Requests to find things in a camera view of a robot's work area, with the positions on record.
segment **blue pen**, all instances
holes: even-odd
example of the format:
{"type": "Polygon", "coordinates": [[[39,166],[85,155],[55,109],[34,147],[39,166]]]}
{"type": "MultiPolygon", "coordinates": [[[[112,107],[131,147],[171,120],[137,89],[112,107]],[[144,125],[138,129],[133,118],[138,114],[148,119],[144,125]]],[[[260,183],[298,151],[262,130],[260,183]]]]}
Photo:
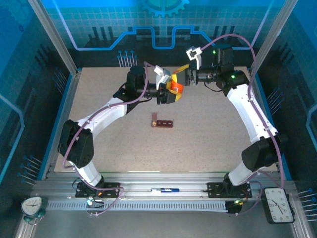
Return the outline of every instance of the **blue pen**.
{"type": "Polygon", "coordinates": [[[160,192],[179,192],[179,188],[159,188],[160,192]]]}

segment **metal frame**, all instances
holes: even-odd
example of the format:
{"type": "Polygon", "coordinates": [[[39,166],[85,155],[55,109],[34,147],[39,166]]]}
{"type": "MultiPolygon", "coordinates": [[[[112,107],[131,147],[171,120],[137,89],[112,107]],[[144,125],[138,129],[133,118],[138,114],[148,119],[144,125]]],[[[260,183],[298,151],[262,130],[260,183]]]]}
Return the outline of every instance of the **metal frame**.
{"type": "MultiPolygon", "coordinates": [[[[42,3],[39,0],[28,0],[42,25],[44,26],[47,34],[55,45],[58,53],[65,62],[70,73],[77,76],[76,66],[67,51],[61,37],[59,36],[55,26],[50,20],[47,11],[45,10],[42,3]]],[[[275,39],[277,38],[280,30],[284,26],[287,18],[292,12],[297,0],[286,0],[283,8],[278,14],[272,28],[267,35],[258,55],[258,65],[257,68],[253,68],[253,72],[256,71],[264,61],[269,49],[273,45],[275,39]]],[[[68,116],[71,108],[71,103],[75,95],[75,89],[77,86],[78,78],[76,78],[72,90],[67,92],[67,100],[63,106],[62,112],[63,116],[68,116]]],[[[58,122],[58,130],[56,130],[54,141],[52,143],[51,150],[49,154],[48,164],[54,165],[54,159],[56,156],[56,140],[60,135],[60,128],[63,120],[58,122]]],[[[271,174],[275,179],[279,178],[279,173],[274,172],[271,174]]],[[[170,201],[170,202],[186,202],[193,201],[200,203],[202,201],[221,201],[222,199],[209,199],[207,194],[203,192],[206,189],[207,182],[221,182],[223,180],[224,173],[113,173],[113,174],[103,174],[107,181],[120,182],[125,188],[124,195],[122,197],[122,202],[127,202],[130,199],[132,201],[139,202],[149,202],[149,201],[170,201]],[[153,187],[177,187],[180,188],[179,193],[167,193],[167,194],[153,194],[151,188],[153,187]]],[[[48,171],[47,180],[37,181],[33,187],[31,195],[40,194],[46,196],[52,202],[78,202],[79,199],[74,197],[74,189],[71,188],[71,184],[76,178],[74,173],[54,173],[53,171],[48,171]]],[[[257,177],[264,187],[273,186],[273,183],[265,176],[260,175],[257,177]]],[[[251,184],[253,190],[253,198],[251,201],[256,200],[259,195],[259,187],[257,184],[251,184]]],[[[295,219],[293,223],[294,236],[296,237],[313,237],[313,233],[307,222],[305,214],[303,213],[303,208],[301,202],[298,198],[296,187],[293,181],[286,181],[285,190],[290,194],[291,205],[293,206],[295,212],[298,215],[298,219],[295,219]]],[[[28,227],[22,220],[17,237],[31,237],[34,233],[34,229],[28,227]]]]}

